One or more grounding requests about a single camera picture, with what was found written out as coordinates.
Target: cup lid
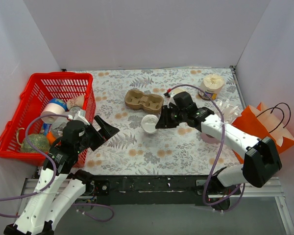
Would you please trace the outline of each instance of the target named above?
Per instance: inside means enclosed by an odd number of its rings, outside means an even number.
[[[156,124],[158,123],[158,117],[156,115],[148,114],[142,119],[142,129],[148,133],[153,134],[157,131]]]

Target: cardboard cup holder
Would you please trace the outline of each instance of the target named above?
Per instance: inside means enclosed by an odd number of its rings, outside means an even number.
[[[130,90],[125,95],[125,104],[131,109],[143,109],[150,114],[161,112],[163,98],[158,94],[145,94],[139,90]]]

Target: orange paper bag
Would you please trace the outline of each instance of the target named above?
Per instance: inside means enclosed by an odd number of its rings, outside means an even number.
[[[242,112],[242,116],[236,118],[232,125],[247,134],[257,136],[261,139],[266,136],[270,137],[274,140],[278,153],[280,154],[294,145],[294,137],[283,124],[279,125],[280,120],[270,110],[259,115],[266,109],[268,107],[262,102],[257,108],[248,105]],[[235,155],[240,163],[244,162],[237,153]]]

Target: green melon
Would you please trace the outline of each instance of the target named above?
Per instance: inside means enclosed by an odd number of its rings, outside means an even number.
[[[46,136],[41,134],[31,134],[28,135],[28,138],[39,150],[45,153],[49,151],[49,141]],[[21,146],[21,153],[37,153],[37,151],[28,144],[26,139],[24,139]]]

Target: paper bag handle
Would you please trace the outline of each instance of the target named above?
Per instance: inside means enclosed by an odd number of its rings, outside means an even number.
[[[288,122],[284,125],[283,128],[285,128],[285,127],[289,124],[289,122],[290,122],[290,120],[291,120],[291,108],[290,108],[290,106],[289,106],[287,103],[284,103],[284,102],[278,103],[277,105],[274,106],[274,108],[271,110],[270,113],[272,114],[272,112],[274,111],[274,109],[276,109],[277,106],[278,106],[279,104],[285,104],[285,105],[288,107],[288,109],[289,109],[289,120],[288,120]]]
[[[284,112],[283,112],[283,110],[282,109],[280,109],[280,108],[278,108],[278,107],[276,107],[276,106],[274,106],[274,107],[272,107],[272,108],[268,108],[268,109],[266,109],[266,110],[264,110],[264,111],[262,111],[260,114],[258,114],[257,116],[256,116],[256,118],[257,117],[259,117],[261,114],[263,114],[264,112],[266,112],[266,111],[268,111],[268,110],[271,110],[272,109],[272,111],[274,110],[274,109],[279,109],[279,110],[281,110],[281,112],[282,112],[282,115],[283,115],[283,118],[282,118],[282,120],[280,121],[280,123],[272,130],[272,131],[274,131],[274,130],[276,130],[280,125],[281,125],[281,123],[283,122],[283,120],[284,120]]]

